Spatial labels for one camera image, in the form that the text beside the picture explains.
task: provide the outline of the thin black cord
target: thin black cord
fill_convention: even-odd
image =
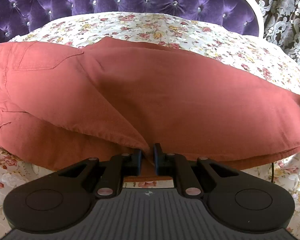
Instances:
[[[271,163],[271,168],[272,168],[271,182],[273,183],[273,180],[274,180],[274,163]]]

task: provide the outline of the folded garment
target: folded garment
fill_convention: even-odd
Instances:
[[[57,170],[151,148],[237,169],[300,152],[300,95],[199,54],[104,38],[0,44],[0,147]]]

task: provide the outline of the silver screw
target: silver screw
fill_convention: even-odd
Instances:
[[[102,187],[102,188],[98,189],[97,193],[100,196],[109,196],[113,193],[113,190],[108,187]]]
[[[186,189],[186,193],[190,196],[197,196],[201,193],[201,190],[196,187],[190,187]]]

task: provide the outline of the purple tufted headboard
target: purple tufted headboard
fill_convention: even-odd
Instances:
[[[261,30],[258,14],[246,0],[0,0],[0,42],[51,20],[107,11],[165,13],[253,36]]]

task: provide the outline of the white floral fabric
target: white floral fabric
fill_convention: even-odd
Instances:
[[[71,16],[52,21],[11,41],[46,41],[79,48],[106,36],[193,51],[300,94],[300,66],[278,46],[256,37],[231,33],[218,25],[163,14],[111,12]],[[50,172],[0,149],[0,237],[10,230],[2,212],[7,193]],[[245,172],[271,179],[270,164]],[[295,213],[288,230],[300,239],[300,153],[276,162],[274,175],[274,182],[288,190],[295,200]],[[158,185],[162,186],[163,182],[126,184],[125,187],[153,188]]]

